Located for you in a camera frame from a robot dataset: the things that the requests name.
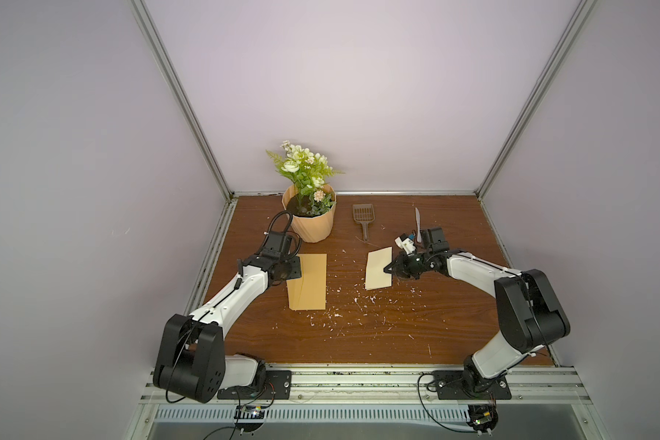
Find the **brown kraft envelope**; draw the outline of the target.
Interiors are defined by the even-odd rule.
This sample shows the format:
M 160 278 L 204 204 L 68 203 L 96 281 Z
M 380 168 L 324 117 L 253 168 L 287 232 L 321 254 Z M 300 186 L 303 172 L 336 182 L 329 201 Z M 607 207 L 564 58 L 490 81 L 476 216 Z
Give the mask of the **brown kraft envelope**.
M 326 309 L 326 254 L 301 254 L 301 277 L 288 280 L 289 308 L 293 311 Z

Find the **cream letter paper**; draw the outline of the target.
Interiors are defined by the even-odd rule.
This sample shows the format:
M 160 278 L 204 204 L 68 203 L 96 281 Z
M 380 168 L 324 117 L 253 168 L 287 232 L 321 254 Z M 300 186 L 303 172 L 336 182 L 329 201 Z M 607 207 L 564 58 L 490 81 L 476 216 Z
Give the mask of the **cream letter paper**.
M 385 247 L 368 253 L 365 289 L 373 291 L 392 286 L 392 275 L 384 269 L 392 263 L 392 249 Z

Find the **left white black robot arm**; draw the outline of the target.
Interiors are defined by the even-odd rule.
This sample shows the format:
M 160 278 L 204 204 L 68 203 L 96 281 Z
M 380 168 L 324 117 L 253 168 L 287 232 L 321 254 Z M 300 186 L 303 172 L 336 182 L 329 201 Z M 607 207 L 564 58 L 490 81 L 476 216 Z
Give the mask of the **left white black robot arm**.
M 267 232 L 258 251 L 238 262 L 235 276 L 208 302 L 188 315 L 173 315 L 165 324 L 153 385 L 198 403 L 221 390 L 264 391 L 265 363 L 250 355 L 226 354 L 227 335 L 242 314 L 274 285 L 301 277 L 298 249 L 302 241 L 286 232 Z

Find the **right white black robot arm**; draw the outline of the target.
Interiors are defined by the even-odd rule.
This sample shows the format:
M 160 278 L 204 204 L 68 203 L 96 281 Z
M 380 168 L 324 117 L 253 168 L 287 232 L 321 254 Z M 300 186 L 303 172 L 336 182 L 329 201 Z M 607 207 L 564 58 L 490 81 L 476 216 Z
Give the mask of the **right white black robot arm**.
M 422 249 L 410 235 L 396 238 L 400 251 L 383 271 L 414 280 L 427 272 L 440 273 L 482 290 L 496 302 L 499 332 L 466 359 L 466 383 L 478 387 L 496 381 L 525 358 L 570 334 L 570 322 L 546 273 L 519 271 L 452 249 L 440 227 L 424 229 L 420 235 Z

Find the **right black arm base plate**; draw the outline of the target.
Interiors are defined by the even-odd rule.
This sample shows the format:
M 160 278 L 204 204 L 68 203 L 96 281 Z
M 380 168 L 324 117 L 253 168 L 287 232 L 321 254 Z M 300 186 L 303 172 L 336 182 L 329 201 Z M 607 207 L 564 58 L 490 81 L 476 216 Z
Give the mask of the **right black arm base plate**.
M 431 373 L 440 400 L 504 400 L 513 398 L 504 375 L 484 379 L 471 370 L 435 370 Z

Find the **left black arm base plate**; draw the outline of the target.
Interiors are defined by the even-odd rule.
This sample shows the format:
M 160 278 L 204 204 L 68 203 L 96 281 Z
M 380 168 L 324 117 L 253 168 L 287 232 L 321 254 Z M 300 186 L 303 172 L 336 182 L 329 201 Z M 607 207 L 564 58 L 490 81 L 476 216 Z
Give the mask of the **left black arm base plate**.
M 230 387 L 217 392 L 218 400 L 241 400 L 254 402 L 260 400 L 289 400 L 293 374 L 291 370 L 267 370 L 264 377 L 258 376 L 251 385 Z

